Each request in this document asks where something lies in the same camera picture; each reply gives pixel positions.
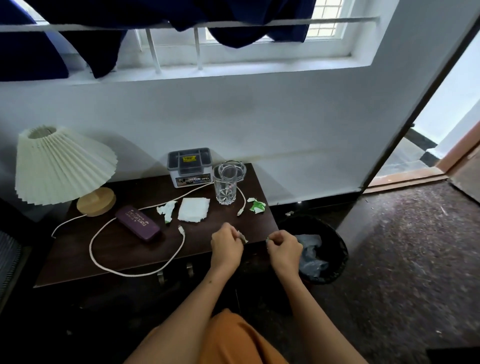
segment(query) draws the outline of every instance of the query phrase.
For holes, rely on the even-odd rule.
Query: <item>white tissue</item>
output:
[[[179,220],[200,222],[207,217],[210,199],[205,197],[185,197],[181,202]]]
[[[175,204],[177,201],[168,201],[166,204],[163,206],[159,206],[156,208],[156,211],[162,215],[165,214],[165,223],[168,224],[172,221],[172,212],[173,209],[175,208]]]

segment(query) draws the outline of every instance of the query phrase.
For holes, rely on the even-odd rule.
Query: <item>curtain rod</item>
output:
[[[330,19],[280,19],[273,20],[265,25],[247,24],[242,22],[207,22],[195,25],[193,28],[233,28],[246,26],[279,26],[279,25],[307,25],[307,24],[331,24],[331,23],[367,23],[377,22],[379,16],[350,17],[350,18],[330,18]],[[79,24],[24,24],[0,25],[0,33],[18,33],[18,32],[47,32],[47,31],[77,31],[77,30],[122,30],[122,29],[169,29],[173,28],[170,23],[159,23],[148,27],[117,27],[103,28],[99,26],[86,26]]]

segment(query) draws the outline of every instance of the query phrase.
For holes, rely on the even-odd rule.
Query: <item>yellow label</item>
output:
[[[195,162],[197,160],[197,156],[188,156],[182,157],[184,162]]]

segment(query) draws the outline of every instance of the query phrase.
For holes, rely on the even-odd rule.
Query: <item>left hand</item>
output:
[[[225,222],[219,231],[212,234],[212,261],[210,270],[228,280],[240,265],[243,244],[238,231]]]

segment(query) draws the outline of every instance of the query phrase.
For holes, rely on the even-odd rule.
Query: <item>wooden lamp base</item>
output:
[[[87,216],[98,216],[110,210],[115,201],[117,198],[111,189],[100,187],[80,197],[77,201],[77,209]]]

